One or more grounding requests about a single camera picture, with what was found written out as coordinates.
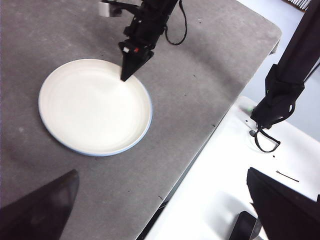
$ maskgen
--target black cable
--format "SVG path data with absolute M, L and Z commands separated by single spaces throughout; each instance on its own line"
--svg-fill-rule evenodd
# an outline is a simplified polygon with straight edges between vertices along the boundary
M 289 112 L 289 115 L 288 115 L 287 117 L 282 117 L 282 118 L 280 118 L 280 119 L 278 119 L 278 120 L 273 121 L 273 122 L 271 123 L 271 125 L 278 124 L 278 123 L 286 120 L 287 118 L 289 118 L 289 117 L 294 113 L 295 109 L 296 109 L 296 103 L 293 103 L 293 104 L 292 104 L 292 109 L 291 109 L 291 111 Z M 274 151 L 279 147 L 279 145 L 280 145 L 281 142 L 278 141 L 277 139 L 273 138 L 272 136 L 268 135 L 265 131 L 263 131 L 264 128 L 265 128 L 264 126 L 259 126 L 258 129 L 257 129 L 257 131 L 252 135 L 252 137 L 254 137 L 255 145 L 256 145 L 262 152 L 264 152 L 264 153 L 272 153 L 272 152 L 274 152 Z M 262 147 L 260 146 L 259 141 L 258 141 L 258 133 L 262 133 L 262 135 L 264 135 L 266 138 L 268 138 L 268 139 L 270 139 L 270 140 L 272 140 L 273 142 L 276 143 L 276 145 L 274 146 L 274 148 L 273 148 L 272 150 L 266 151 L 266 150 L 263 150 L 263 149 L 262 149 Z
M 184 27 L 185 27 L 185 32 L 184 32 L 184 36 L 183 36 L 182 40 L 179 41 L 179 42 L 172 42 L 172 41 L 170 41 L 169 38 L 168 38 L 168 26 L 165 25 L 165 27 L 164 27 L 164 30 L 165 30 L 165 38 L 166 38 L 166 40 L 167 40 L 170 44 L 172 44 L 172 45 L 180 45 L 180 44 L 182 44 L 182 43 L 184 42 L 184 40 L 186 39 L 187 32 L 188 32 L 188 28 L 187 28 L 187 16 L 186 16 L 186 13 L 185 13 L 185 10 L 184 10 L 184 6 L 182 5 L 182 0 L 179 1 L 179 7 L 180 7 L 180 9 L 181 9 L 181 11 L 182 11 L 182 14 L 183 14 L 183 17 L 184 17 Z
M 306 77 L 306 79 L 303 81 L 304 83 L 311 77 L 311 75 L 315 72 L 315 70 L 317 70 L 317 68 L 319 67 L 320 62 L 315 66 L 315 68 L 309 73 L 309 75 Z

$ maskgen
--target black object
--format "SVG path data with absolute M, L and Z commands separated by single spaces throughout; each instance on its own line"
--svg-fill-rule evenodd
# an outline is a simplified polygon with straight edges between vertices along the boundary
M 240 212 L 229 240 L 249 240 L 257 219 L 246 211 Z
M 145 228 L 142 230 L 142 232 L 139 234 L 139 236 L 136 238 L 136 240 L 144 240 L 146 238 L 146 236 L 148 235 L 148 233 L 150 232 L 151 228 L 153 227 L 153 225 L 155 224 L 155 222 L 157 221 L 157 219 L 159 218 L 160 214 L 162 213 L 162 211 L 165 209 L 165 207 L 167 206 L 168 201 L 163 202 L 160 207 L 158 208 L 158 210 L 155 212 L 155 214 L 152 216 L 152 218 L 150 219 L 150 221 L 147 223 L 147 225 L 145 226 Z
M 0 239 L 58 240 L 78 187 L 78 172 L 72 170 L 0 209 Z
M 320 57 L 319 29 L 320 1 L 312 0 L 280 61 L 266 76 L 265 97 L 252 111 L 251 118 L 258 127 L 256 142 L 258 132 L 263 134 L 263 129 L 270 129 L 293 114 L 296 100 L 305 88 L 304 82 Z M 273 152 L 280 144 L 276 143 L 273 150 L 264 152 Z
M 164 33 L 170 14 L 178 0 L 143 0 L 141 6 L 121 3 L 114 0 L 103 0 L 134 15 L 130 26 L 124 29 L 128 36 L 119 42 L 123 54 L 121 79 L 126 81 L 152 56 L 159 37 Z
M 268 239 L 320 239 L 318 203 L 252 167 L 246 182 Z

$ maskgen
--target white surface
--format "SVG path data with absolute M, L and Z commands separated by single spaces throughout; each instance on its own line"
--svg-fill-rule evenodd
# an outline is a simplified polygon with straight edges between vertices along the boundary
M 67 147 L 109 156 L 133 147 L 147 132 L 152 103 L 134 76 L 120 80 L 111 62 L 81 59 L 62 65 L 43 83 L 39 112 L 48 131 Z
M 240 97 L 231 107 L 146 240 L 228 240 L 237 214 L 257 216 L 247 187 L 250 167 L 316 201 L 320 143 L 284 121 L 268 131 L 281 145 L 275 152 L 261 152 L 249 135 L 256 125 L 249 117 L 253 106 L 253 101 Z
M 265 78 L 277 64 L 295 32 L 303 12 L 283 0 L 238 0 L 248 8 L 276 24 L 282 31 L 275 54 L 268 56 L 240 95 L 260 102 L 265 96 Z M 320 68 L 314 72 L 296 102 L 296 108 L 288 122 L 320 141 Z

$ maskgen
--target floor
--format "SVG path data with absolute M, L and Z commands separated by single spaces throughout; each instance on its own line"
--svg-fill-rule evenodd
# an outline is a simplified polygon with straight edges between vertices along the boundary
M 240 212 L 257 217 L 246 184 L 250 167 L 317 200 L 320 142 L 284 121 L 268 131 L 278 135 L 281 145 L 274 152 L 261 152 L 249 134 L 256 123 L 248 110 L 256 104 L 238 98 L 145 240 L 228 240 Z M 273 147 L 265 138 L 259 142 L 266 150 Z M 263 232 L 260 237 L 267 239 Z
M 256 74 L 240 95 L 259 102 L 265 95 L 264 80 L 272 64 L 278 63 L 289 43 L 303 12 L 284 0 L 238 0 L 266 19 L 275 23 L 282 31 L 277 52 L 262 63 Z M 296 102 L 294 114 L 287 120 L 292 125 L 320 141 L 320 69 L 314 72 L 305 84 L 305 90 Z

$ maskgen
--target white table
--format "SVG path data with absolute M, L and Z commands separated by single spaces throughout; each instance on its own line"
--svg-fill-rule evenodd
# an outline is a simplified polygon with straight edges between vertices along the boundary
M 281 145 L 273 153 L 261 152 L 249 135 L 256 125 L 249 114 L 255 105 L 246 97 L 238 98 L 146 240 L 228 240 L 237 214 L 247 211 L 257 216 L 246 181 L 249 167 L 316 201 L 320 194 L 320 143 L 284 121 L 268 131 Z M 262 146 L 267 144 L 267 140 L 261 141 Z

